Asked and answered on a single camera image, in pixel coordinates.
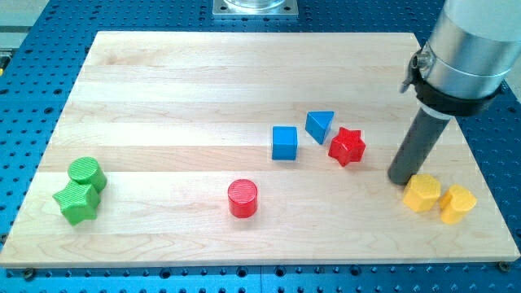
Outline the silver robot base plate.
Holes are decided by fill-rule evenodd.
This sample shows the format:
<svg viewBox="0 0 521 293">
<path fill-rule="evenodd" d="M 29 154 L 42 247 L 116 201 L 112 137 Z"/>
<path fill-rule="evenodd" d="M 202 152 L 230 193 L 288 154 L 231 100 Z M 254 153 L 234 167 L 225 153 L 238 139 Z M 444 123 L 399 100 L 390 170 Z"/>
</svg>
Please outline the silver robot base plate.
<svg viewBox="0 0 521 293">
<path fill-rule="evenodd" d="M 220 17 L 296 16 L 297 0 L 213 0 L 212 14 Z"/>
</svg>

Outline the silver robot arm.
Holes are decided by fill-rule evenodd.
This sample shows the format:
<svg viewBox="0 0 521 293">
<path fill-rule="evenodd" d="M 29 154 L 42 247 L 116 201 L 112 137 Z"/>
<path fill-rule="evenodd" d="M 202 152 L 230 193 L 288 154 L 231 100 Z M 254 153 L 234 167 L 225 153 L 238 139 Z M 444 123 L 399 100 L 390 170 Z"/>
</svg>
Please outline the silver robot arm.
<svg viewBox="0 0 521 293">
<path fill-rule="evenodd" d="M 483 112 L 520 56 L 520 0 L 447 0 L 402 86 L 439 120 Z"/>
</svg>

